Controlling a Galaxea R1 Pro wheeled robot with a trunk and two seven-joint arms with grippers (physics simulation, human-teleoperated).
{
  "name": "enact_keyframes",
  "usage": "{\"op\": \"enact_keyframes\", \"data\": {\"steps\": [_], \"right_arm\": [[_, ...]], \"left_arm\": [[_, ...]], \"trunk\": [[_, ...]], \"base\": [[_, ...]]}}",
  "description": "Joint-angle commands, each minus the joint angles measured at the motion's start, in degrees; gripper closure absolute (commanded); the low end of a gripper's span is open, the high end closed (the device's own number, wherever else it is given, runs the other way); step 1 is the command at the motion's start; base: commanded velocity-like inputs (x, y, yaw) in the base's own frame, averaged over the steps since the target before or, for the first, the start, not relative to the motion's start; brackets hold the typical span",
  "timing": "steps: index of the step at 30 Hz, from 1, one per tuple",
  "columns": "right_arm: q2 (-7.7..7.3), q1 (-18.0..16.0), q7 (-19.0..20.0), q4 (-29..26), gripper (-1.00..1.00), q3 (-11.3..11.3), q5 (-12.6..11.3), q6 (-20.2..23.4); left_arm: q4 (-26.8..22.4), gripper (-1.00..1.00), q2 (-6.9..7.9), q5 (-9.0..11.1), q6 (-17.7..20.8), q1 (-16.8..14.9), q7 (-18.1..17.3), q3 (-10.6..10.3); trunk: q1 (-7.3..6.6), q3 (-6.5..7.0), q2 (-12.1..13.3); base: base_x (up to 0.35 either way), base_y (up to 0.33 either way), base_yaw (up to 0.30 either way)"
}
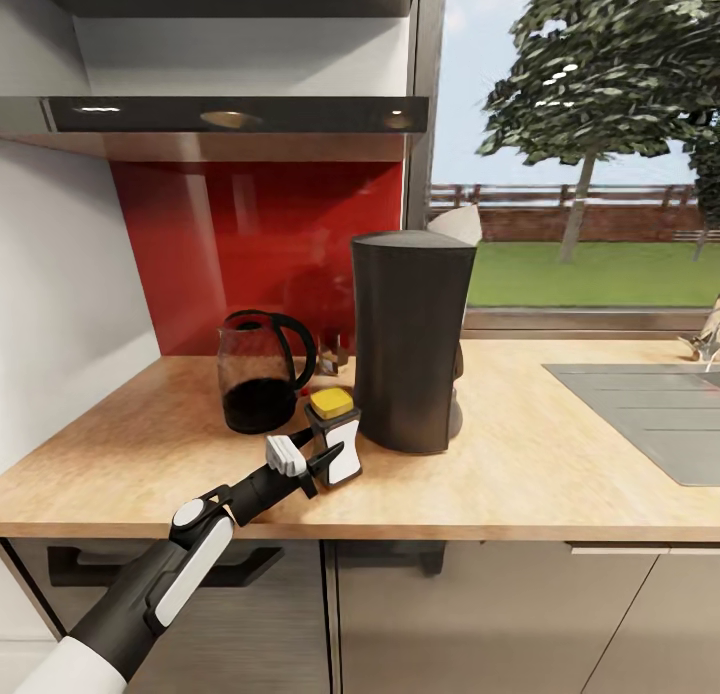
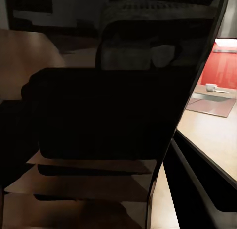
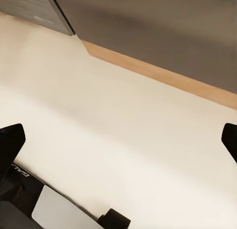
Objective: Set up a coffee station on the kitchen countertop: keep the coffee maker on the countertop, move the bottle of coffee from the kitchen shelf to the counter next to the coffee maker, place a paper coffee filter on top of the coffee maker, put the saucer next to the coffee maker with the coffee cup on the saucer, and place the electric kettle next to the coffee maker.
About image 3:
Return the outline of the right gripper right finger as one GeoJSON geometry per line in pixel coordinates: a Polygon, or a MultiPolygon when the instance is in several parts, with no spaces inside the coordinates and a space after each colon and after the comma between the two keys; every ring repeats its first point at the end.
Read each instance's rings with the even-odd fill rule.
{"type": "Polygon", "coordinates": [[[237,163],[237,125],[226,123],[221,141],[237,163]]]}

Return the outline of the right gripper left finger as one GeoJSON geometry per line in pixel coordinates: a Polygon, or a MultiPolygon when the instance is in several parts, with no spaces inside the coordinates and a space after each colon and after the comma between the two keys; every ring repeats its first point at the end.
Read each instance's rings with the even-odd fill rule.
{"type": "Polygon", "coordinates": [[[26,142],[21,123],[0,129],[0,182],[26,142]]]}

